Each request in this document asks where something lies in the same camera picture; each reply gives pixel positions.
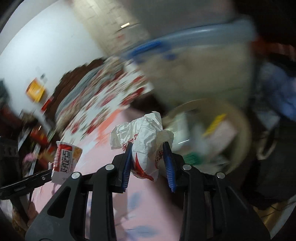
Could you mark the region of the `red white wrapper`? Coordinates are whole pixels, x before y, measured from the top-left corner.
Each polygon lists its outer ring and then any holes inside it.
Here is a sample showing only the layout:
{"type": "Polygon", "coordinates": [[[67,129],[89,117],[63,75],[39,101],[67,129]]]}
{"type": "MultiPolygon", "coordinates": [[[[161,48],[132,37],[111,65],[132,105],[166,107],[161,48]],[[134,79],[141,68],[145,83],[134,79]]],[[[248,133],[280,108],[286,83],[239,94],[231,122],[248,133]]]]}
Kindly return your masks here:
{"type": "Polygon", "coordinates": [[[163,143],[172,146],[174,134],[164,130],[160,113],[153,111],[131,122],[116,125],[110,134],[113,150],[132,144],[132,172],[140,179],[156,181],[163,162],[163,143]]]}

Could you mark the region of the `silver red foil packet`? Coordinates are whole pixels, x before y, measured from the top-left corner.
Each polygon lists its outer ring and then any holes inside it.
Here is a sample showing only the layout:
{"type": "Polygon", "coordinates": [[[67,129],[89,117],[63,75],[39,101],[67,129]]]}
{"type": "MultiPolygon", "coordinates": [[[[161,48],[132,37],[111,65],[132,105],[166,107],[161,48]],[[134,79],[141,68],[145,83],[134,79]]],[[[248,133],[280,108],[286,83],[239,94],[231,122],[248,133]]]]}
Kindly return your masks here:
{"type": "Polygon", "coordinates": [[[62,185],[74,172],[82,155],[82,149],[65,142],[57,142],[57,151],[52,164],[51,180],[62,185]]]}

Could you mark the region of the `bottom clear storage box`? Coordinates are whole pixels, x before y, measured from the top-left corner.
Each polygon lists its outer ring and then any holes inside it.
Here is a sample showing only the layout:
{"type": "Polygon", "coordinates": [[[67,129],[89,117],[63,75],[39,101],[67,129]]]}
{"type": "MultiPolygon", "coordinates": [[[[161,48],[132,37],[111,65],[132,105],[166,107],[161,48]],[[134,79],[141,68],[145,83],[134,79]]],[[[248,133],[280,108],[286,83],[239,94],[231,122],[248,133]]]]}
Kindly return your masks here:
{"type": "Polygon", "coordinates": [[[201,98],[247,104],[254,74],[251,20],[191,28],[145,42],[122,54],[152,83],[168,109],[201,98]]]}

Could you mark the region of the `floral bed sheet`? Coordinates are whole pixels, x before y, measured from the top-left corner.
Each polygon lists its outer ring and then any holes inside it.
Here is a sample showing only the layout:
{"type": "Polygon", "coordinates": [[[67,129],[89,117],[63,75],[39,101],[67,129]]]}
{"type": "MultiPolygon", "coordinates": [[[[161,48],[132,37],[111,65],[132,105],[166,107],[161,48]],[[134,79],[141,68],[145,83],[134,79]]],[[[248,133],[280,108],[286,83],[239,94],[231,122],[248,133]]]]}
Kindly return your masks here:
{"type": "Polygon", "coordinates": [[[63,141],[79,142],[109,116],[128,108],[153,85],[133,61],[111,56],[90,70],[59,104],[55,130],[63,141]]]}

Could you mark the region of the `beige trash bin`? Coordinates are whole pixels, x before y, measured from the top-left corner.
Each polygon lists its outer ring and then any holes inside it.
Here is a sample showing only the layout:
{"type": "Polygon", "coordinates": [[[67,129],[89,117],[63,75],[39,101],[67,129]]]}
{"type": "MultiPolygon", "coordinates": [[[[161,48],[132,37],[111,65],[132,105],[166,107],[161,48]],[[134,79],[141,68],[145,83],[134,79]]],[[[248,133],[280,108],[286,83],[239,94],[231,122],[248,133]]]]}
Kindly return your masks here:
{"type": "Polygon", "coordinates": [[[190,110],[198,111],[199,120],[206,128],[205,137],[214,134],[222,125],[222,121],[218,122],[216,120],[218,116],[222,114],[226,115],[223,120],[236,130],[233,141],[226,148],[226,157],[230,161],[230,164],[226,168],[226,173],[233,172],[243,163],[251,146],[251,126],[245,113],[228,101],[202,98],[189,101],[174,108],[162,118],[163,126],[168,127],[177,114],[190,110]]]}

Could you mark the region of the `carved dark wooden headboard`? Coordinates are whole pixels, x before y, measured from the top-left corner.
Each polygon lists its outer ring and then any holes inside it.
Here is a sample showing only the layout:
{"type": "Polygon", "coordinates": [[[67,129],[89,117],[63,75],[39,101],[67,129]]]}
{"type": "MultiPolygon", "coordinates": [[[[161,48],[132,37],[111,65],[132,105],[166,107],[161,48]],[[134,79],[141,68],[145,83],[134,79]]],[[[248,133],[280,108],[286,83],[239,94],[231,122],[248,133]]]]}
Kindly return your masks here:
{"type": "Polygon", "coordinates": [[[89,64],[84,64],[76,67],[74,70],[67,72],[60,79],[59,84],[55,88],[54,93],[52,94],[53,100],[52,103],[58,102],[59,99],[62,101],[64,97],[77,85],[77,83],[92,69],[95,69],[101,66],[106,58],[99,58],[93,60],[89,64]]]}

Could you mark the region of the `beige leaf pattern curtain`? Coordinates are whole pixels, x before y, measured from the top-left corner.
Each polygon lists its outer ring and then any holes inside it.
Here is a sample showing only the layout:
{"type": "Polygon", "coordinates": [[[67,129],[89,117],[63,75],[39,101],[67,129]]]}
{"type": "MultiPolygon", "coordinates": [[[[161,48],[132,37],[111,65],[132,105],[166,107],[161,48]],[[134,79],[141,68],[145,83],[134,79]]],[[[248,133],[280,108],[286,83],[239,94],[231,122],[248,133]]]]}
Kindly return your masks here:
{"type": "Polygon", "coordinates": [[[143,44],[151,37],[119,1],[70,1],[70,6],[107,56],[143,44]]]}

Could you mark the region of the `clear storage box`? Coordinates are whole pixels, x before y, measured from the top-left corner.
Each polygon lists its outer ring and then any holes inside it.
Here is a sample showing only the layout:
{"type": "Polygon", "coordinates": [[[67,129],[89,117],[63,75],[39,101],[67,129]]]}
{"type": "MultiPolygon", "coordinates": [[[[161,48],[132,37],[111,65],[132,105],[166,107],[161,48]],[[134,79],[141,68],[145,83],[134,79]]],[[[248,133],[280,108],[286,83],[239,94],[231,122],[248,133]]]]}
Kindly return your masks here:
{"type": "Polygon", "coordinates": [[[122,1],[153,36],[227,23],[236,16],[233,1],[122,1]]]}
{"type": "Polygon", "coordinates": [[[145,42],[122,54],[152,83],[168,109],[201,98],[247,104],[254,74],[251,20],[191,28],[145,42]]]}

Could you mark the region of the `middle clear storage box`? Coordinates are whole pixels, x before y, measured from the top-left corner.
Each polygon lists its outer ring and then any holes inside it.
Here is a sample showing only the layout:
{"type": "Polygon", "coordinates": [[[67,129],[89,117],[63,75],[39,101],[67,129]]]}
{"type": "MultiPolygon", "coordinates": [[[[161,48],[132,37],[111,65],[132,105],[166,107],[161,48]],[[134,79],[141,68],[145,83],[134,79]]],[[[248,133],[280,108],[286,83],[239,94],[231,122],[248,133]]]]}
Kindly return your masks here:
{"type": "Polygon", "coordinates": [[[236,16],[233,1],[122,1],[153,36],[227,23],[236,16]]]}

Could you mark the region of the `yellow paper bag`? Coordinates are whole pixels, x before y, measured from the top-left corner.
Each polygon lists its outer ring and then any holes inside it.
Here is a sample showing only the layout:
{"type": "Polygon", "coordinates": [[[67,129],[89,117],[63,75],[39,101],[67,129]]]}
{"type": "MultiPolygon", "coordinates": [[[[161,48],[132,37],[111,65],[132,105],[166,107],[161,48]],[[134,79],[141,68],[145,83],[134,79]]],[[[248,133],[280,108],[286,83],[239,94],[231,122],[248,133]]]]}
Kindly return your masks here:
{"type": "Polygon", "coordinates": [[[45,93],[46,93],[45,87],[41,84],[41,82],[37,78],[33,79],[26,89],[26,95],[33,102],[40,102],[45,93]]]}

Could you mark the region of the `pile of dark clothes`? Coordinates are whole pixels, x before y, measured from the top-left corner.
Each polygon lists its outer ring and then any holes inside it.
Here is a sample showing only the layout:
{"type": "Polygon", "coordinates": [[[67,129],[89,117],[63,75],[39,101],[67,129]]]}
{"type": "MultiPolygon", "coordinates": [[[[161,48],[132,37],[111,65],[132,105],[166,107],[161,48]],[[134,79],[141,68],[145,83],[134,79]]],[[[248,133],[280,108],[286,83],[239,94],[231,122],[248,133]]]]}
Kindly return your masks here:
{"type": "Polygon", "coordinates": [[[295,196],[295,47],[258,39],[252,49],[252,160],[241,186],[252,205],[266,209],[295,196]]]}

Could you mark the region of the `pink floral tablecloth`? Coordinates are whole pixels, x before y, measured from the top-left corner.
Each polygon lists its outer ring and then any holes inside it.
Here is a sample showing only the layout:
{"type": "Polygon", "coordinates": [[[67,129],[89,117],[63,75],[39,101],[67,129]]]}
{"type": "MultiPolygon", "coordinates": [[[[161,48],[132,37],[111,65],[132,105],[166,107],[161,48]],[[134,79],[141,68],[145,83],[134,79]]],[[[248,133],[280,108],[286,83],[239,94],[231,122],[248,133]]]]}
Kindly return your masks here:
{"type": "Polygon", "coordinates": [[[59,187],[29,227],[26,240],[178,240],[182,212],[165,177],[121,188],[122,158],[110,140],[59,187]]]}

